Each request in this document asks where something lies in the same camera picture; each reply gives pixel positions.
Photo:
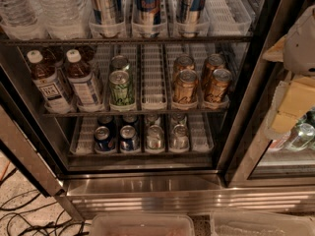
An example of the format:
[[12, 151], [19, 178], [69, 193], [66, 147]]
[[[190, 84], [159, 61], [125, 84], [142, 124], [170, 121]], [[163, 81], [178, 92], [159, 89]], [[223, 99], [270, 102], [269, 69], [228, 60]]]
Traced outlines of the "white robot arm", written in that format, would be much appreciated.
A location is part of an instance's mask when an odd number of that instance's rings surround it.
[[309, 6], [289, 29], [283, 65], [296, 75], [315, 76], [315, 5]]

